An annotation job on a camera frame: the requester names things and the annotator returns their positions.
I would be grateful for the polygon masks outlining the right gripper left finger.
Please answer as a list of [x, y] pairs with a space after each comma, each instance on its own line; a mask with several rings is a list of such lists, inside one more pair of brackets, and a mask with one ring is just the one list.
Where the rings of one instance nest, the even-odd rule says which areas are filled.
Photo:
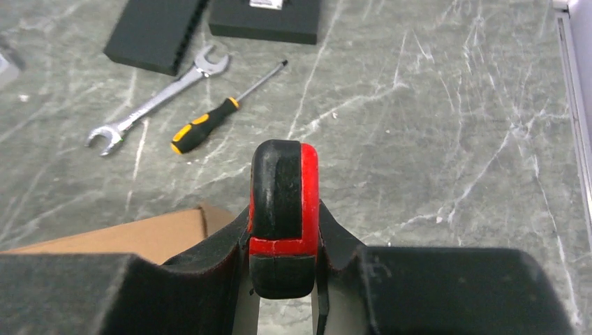
[[2, 334], [250, 334], [247, 213], [156, 264], [135, 253], [1, 254]]

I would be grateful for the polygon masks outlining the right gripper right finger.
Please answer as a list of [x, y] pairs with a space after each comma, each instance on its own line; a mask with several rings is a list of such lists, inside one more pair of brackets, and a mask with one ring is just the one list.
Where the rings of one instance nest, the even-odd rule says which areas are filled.
[[367, 246], [320, 208], [318, 334], [574, 334], [541, 265], [513, 248]]

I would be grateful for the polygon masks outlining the brown cardboard express box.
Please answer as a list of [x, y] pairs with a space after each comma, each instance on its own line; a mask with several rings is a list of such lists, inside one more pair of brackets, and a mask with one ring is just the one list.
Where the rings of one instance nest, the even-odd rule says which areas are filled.
[[135, 253], [162, 264], [235, 218], [235, 214], [225, 209], [202, 203], [194, 209], [44, 241], [5, 253]]

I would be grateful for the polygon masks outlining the red black utility knife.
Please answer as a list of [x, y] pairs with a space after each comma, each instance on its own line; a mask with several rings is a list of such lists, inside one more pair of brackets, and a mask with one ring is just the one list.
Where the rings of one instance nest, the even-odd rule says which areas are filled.
[[264, 299], [304, 297], [316, 279], [320, 239], [317, 151], [292, 140], [255, 150], [249, 203], [249, 273]]

